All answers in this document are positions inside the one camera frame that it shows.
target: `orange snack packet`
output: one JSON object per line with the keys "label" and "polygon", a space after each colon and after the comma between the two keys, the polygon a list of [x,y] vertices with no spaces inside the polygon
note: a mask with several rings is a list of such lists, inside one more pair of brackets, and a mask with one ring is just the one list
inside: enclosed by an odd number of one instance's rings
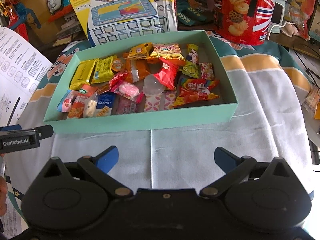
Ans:
{"label": "orange snack packet", "polygon": [[91,87],[89,85],[83,85],[79,90],[79,95],[76,97],[76,100],[73,102],[71,110],[68,114],[67,119],[78,119],[83,117],[85,101],[92,96],[97,87]]}
{"label": "orange snack packet", "polygon": [[126,59],[125,70],[129,72],[125,81],[135,83],[150,75],[148,62],[145,59]]}

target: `skittles packet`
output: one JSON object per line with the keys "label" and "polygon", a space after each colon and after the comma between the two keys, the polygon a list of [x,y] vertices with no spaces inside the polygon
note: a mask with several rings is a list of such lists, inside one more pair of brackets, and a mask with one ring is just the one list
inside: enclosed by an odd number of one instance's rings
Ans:
{"label": "skittles packet", "polygon": [[219,98],[218,95],[210,92],[219,83],[219,80],[180,78],[180,93],[173,107]]}
{"label": "skittles packet", "polygon": [[179,44],[154,44],[153,52],[150,54],[148,63],[158,63],[160,58],[170,60],[173,64],[184,66],[185,58],[182,56]]}
{"label": "skittles packet", "polygon": [[83,85],[90,85],[90,78],[94,69],[96,59],[80,62],[70,83],[70,90],[79,90]]}
{"label": "skittles packet", "polygon": [[107,82],[114,76],[111,67],[116,58],[111,56],[97,60],[91,84]]}

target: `open box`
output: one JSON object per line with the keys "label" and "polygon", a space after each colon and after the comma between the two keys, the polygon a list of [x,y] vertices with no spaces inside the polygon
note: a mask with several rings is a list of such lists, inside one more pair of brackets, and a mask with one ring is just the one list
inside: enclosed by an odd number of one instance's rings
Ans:
{"label": "open box", "polygon": [[[61,120],[61,113],[57,105],[67,92],[70,81],[80,61],[102,58],[129,51],[141,43],[194,43],[200,45],[199,61],[204,62],[201,55],[205,51],[208,62],[213,64],[216,79],[220,80],[218,92],[220,99],[206,101],[203,106],[155,111],[111,115],[105,117]],[[105,133],[129,130],[150,130],[172,127],[200,125],[216,122],[229,122],[238,106],[227,73],[220,61],[216,49],[205,31],[183,31],[159,33],[125,40],[113,41],[94,48],[77,52],[65,69],[59,84],[49,103],[44,117],[44,123],[50,124],[56,133]]]}

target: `red tin can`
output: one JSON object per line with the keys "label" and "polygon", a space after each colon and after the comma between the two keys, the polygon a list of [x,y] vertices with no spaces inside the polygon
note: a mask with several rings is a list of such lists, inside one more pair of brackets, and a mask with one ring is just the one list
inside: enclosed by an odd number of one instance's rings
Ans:
{"label": "red tin can", "polygon": [[247,45],[266,39],[276,0],[214,0],[215,31]]}

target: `biscuit packet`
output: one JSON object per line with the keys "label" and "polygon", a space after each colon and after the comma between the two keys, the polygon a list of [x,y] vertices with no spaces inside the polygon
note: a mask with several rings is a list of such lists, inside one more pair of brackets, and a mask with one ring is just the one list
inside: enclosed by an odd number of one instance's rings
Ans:
{"label": "biscuit packet", "polygon": [[83,85],[79,90],[76,100],[72,104],[72,108],[68,114],[67,119],[78,119],[83,117],[83,111],[86,100],[96,92],[97,88],[91,87],[87,84]]}
{"label": "biscuit packet", "polygon": [[116,95],[114,93],[105,93],[103,95],[98,95],[98,103],[94,111],[94,116],[110,116],[115,97]]}
{"label": "biscuit packet", "polygon": [[72,103],[75,101],[78,91],[68,89],[68,92],[61,99],[60,103],[57,106],[59,112],[69,113],[72,107]]}
{"label": "biscuit packet", "polygon": [[125,79],[129,83],[144,80],[150,75],[148,62],[145,59],[126,59],[125,70],[129,73]]}
{"label": "biscuit packet", "polygon": [[70,90],[79,90],[83,85],[90,85],[90,78],[97,59],[80,62],[70,83]]}
{"label": "biscuit packet", "polygon": [[154,44],[153,52],[150,54],[148,63],[158,63],[160,58],[170,60],[173,64],[184,66],[186,64],[185,58],[182,56],[179,44]]}
{"label": "biscuit packet", "polygon": [[152,43],[143,43],[133,47],[128,55],[128,59],[148,59]]}
{"label": "biscuit packet", "polygon": [[117,56],[97,60],[91,84],[107,82],[114,76],[111,67],[115,59]]}
{"label": "biscuit packet", "polygon": [[219,80],[209,81],[205,79],[180,78],[180,93],[173,107],[219,98],[218,95],[210,92],[219,83]]}

